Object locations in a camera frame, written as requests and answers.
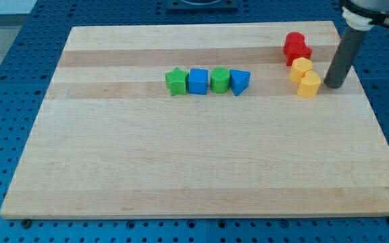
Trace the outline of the white and black wrist mount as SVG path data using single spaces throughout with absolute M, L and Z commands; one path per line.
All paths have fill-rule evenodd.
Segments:
M 339 7 L 348 26 L 355 30 L 389 28 L 389 0 L 339 0 Z

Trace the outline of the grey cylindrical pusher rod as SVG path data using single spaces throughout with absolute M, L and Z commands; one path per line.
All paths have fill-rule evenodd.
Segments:
M 367 34 L 350 26 L 345 29 L 323 81 L 328 88 L 342 87 Z

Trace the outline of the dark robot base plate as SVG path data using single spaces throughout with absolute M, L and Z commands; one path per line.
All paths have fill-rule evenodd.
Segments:
M 236 10 L 238 0 L 163 0 L 167 11 Z

